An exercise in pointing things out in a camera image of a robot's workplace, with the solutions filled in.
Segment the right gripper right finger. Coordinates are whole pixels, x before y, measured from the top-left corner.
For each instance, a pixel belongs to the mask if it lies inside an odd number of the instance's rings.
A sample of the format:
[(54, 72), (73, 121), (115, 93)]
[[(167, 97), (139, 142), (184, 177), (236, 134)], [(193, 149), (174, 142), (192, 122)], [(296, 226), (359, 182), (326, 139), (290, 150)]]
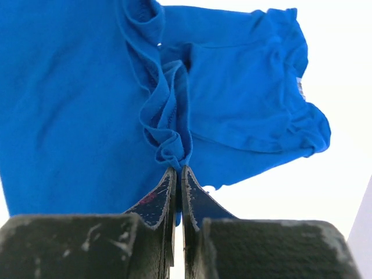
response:
[(186, 278), (355, 279), (361, 274), (343, 235), (319, 220), (239, 219), (181, 177)]

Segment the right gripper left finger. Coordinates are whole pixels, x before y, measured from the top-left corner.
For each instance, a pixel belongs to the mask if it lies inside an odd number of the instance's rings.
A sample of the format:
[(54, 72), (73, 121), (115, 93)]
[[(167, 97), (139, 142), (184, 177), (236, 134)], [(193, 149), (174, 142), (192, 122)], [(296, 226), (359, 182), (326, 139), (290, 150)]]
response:
[(168, 278), (177, 173), (122, 214), (22, 215), (1, 228), (1, 277)]

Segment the blue t shirt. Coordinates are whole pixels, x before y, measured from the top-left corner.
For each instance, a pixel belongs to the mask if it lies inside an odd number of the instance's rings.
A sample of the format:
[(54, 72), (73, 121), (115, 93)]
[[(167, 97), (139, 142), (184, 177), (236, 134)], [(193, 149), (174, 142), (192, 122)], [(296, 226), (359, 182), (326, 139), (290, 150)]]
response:
[(220, 188), (323, 152), (296, 9), (1, 2), (11, 216), (121, 213), (168, 167)]

